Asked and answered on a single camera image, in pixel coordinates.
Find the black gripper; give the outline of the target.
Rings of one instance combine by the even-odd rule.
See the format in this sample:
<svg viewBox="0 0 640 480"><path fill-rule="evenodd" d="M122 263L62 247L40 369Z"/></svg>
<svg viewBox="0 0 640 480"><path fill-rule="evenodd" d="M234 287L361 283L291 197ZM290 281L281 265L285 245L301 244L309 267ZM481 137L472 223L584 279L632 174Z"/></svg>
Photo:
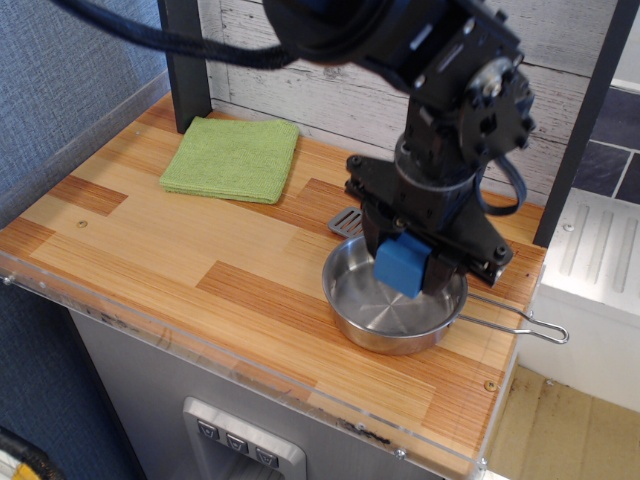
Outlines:
<svg viewBox="0 0 640 480"><path fill-rule="evenodd" d="M373 258L385 240L405 232L432 248L424 294L442 291L455 273L470 273L493 286L511 262L513 251L487 217L511 215L514 207L484 201L481 169L447 185L443 178L424 176L408 156L389 162L353 155L346 168L346 192L361 201L363 234Z"/></svg>

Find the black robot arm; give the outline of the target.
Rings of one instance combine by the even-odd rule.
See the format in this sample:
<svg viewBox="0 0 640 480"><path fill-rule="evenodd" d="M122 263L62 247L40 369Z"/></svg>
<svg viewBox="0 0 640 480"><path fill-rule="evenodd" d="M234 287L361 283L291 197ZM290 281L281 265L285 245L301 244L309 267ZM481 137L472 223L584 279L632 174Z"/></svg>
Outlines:
<svg viewBox="0 0 640 480"><path fill-rule="evenodd" d="M512 251L490 217L517 206L486 203L480 184L494 163L525 201L508 154L527 146L535 126L504 13L480 1L267 1L264 9L290 54L355 64L409 98L393 160L354 155L346 164L369 253L384 262L385 247L407 234L430 248L415 262L420 292L436 293L458 273L494 284Z"/></svg>

